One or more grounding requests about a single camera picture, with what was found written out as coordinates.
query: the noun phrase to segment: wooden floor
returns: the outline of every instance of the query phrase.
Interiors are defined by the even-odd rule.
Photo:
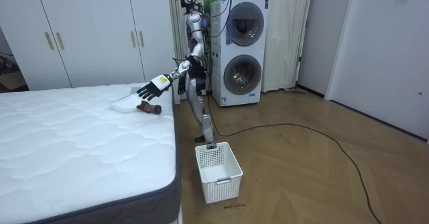
[[[255,105],[222,109],[213,98],[210,102],[224,135],[256,125],[297,123],[332,136],[360,167],[382,223],[429,223],[425,142],[311,94],[278,91],[263,94]],[[357,171],[339,147],[319,133],[293,126],[217,135],[229,142],[244,175],[239,198],[205,204],[193,142],[201,133],[186,101],[176,107],[176,121],[184,224],[377,223]],[[226,208],[230,205],[240,206]]]

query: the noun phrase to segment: humanoid robot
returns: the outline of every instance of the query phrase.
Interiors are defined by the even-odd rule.
[[[204,67],[200,64],[200,59],[204,54],[204,38],[202,35],[203,18],[201,12],[195,9],[197,4],[193,0],[180,1],[181,6],[186,8],[184,18],[187,25],[187,40],[190,55],[172,73],[155,77],[149,84],[139,89],[137,93],[143,99],[147,98],[151,100],[154,97],[159,97],[164,91],[168,90],[175,80],[181,78],[181,81],[183,81],[185,77],[186,96],[203,134],[203,136],[196,138],[195,141],[211,142],[214,139],[212,118],[204,112],[201,93],[206,86],[206,73]]]

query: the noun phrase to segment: stacked washer dryer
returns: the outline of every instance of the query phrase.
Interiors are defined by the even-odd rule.
[[[226,7],[229,0],[211,4],[211,14],[220,15],[211,21],[211,35],[219,35],[211,40],[212,95],[221,107],[257,103],[261,98],[268,1],[232,0],[229,14]],[[228,18],[229,45],[227,27],[223,30]]]

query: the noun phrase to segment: white wardrobe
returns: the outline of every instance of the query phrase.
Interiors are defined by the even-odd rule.
[[[30,90],[150,81],[175,67],[169,0],[0,0]]]

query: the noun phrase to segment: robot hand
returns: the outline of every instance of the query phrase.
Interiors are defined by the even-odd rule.
[[[167,74],[159,75],[153,78],[149,84],[137,91],[139,97],[150,101],[154,97],[159,97],[164,91],[167,91],[173,83],[171,76]]]

